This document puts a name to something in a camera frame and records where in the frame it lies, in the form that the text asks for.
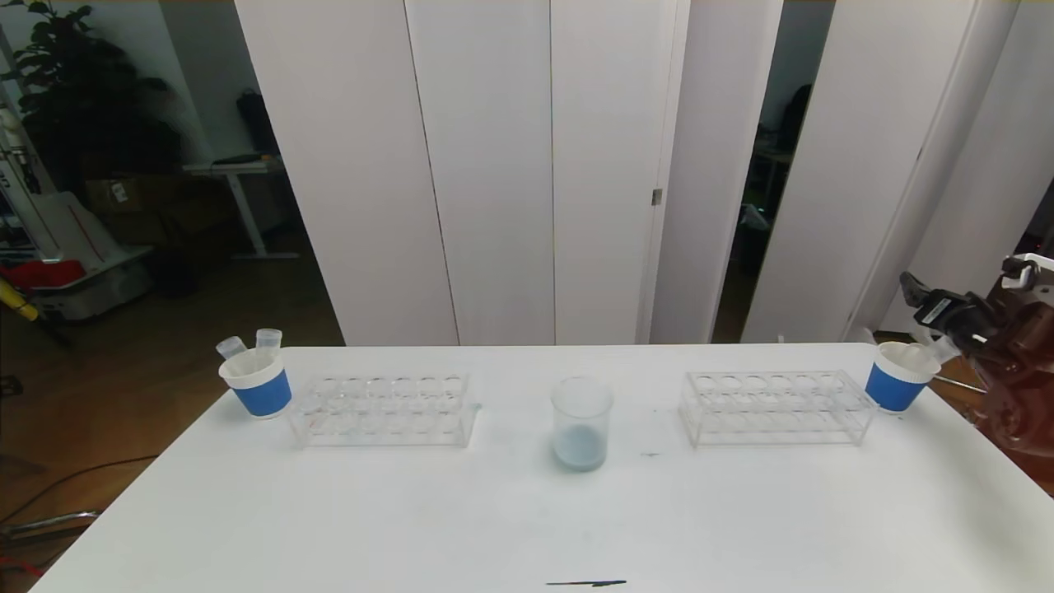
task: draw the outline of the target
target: black bag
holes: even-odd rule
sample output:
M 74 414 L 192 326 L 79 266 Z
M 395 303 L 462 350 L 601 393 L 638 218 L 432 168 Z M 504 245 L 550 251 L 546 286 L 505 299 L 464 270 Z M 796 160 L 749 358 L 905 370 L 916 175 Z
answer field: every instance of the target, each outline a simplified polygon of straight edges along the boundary
M 238 98 L 237 105 L 238 113 L 249 129 L 253 150 L 261 154 L 280 154 L 278 140 L 271 129 L 271 119 L 267 116 L 267 106 L 264 105 L 264 97 L 256 91 L 247 88 Z

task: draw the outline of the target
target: white table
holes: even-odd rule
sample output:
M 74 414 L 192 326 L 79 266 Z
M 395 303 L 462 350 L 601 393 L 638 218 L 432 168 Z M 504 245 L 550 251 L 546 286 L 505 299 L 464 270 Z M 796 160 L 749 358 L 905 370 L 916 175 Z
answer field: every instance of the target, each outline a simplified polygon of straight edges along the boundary
M 288 349 L 325 372 L 469 371 L 466 450 L 298 451 L 228 393 L 34 593 L 1054 591 L 1054 501 L 936 395 L 861 448 L 692 451 L 682 374 L 844 369 L 873 347 Z M 562 470 L 549 390 L 616 391 L 607 463 Z
M 197 164 L 187 164 L 183 172 L 191 175 L 203 175 L 211 177 L 223 177 L 227 184 L 234 194 L 234 201 L 238 204 L 238 214 L 241 215 L 241 223 L 246 226 L 249 239 L 253 242 L 253 252 L 246 255 L 235 255 L 238 259 L 289 259 L 299 257 L 298 253 L 276 253 L 269 252 L 260 235 L 259 226 L 256 225 L 256 218 L 249 206 L 249 199 L 246 198 L 246 190 L 241 186 L 241 175 L 270 175 L 280 173 L 286 170 L 285 164 L 277 158 L 266 160 L 253 160 L 250 162 L 231 162 L 227 164 L 213 164 L 202 162 Z

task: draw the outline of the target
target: clear acrylic test tube rack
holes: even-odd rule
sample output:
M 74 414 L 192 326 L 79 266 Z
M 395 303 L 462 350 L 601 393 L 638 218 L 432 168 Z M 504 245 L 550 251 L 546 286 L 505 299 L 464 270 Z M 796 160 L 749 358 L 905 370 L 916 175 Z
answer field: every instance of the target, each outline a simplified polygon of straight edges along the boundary
M 688 373 L 679 412 L 692 447 L 859 446 L 876 406 L 845 373 Z
M 323 377 L 289 419 L 304 447 L 467 447 L 479 410 L 468 375 Z

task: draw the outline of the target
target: test tube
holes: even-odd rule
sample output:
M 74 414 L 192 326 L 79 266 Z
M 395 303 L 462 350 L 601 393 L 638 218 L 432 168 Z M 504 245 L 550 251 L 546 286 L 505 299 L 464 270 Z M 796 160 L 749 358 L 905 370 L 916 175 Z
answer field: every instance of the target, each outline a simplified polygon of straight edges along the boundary
M 256 331 L 256 369 L 267 369 L 278 356 L 281 331 L 264 328 Z
M 219 344 L 216 344 L 216 352 L 219 353 L 225 359 L 231 359 L 234 356 L 240 355 L 246 352 L 246 343 L 241 341 L 241 338 L 237 336 L 231 336 L 227 340 L 223 340 Z
M 216 344 L 216 352 L 227 360 L 231 360 L 247 351 L 248 349 L 246 349 L 246 343 L 242 342 L 241 338 L 238 338 L 237 336 L 231 336 L 227 340 Z M 231 371 L 239 375 L 248 375 L 255 371 L 254 369 L 247 369 L 247 367 L 252 367 L 252 363 L 250 362 L 247 364 L 247 361 L 245 360 L 239 360 L 238 364 L 231 363 L 231 365 L 233 365 L 230 368 Z

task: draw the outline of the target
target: yellow object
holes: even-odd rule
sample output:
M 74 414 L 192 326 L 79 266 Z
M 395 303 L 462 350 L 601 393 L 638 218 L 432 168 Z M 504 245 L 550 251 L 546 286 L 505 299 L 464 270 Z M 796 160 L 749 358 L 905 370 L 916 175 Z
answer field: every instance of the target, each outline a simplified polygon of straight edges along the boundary
M 30 321 L 37 321 L 40 312 L 36 308 L 25 302 L 22 295 L 15 290 L 15 286 L 7 283 L 7 280 L 0 278 L 0 303 L 7 305 L 16 314 Z

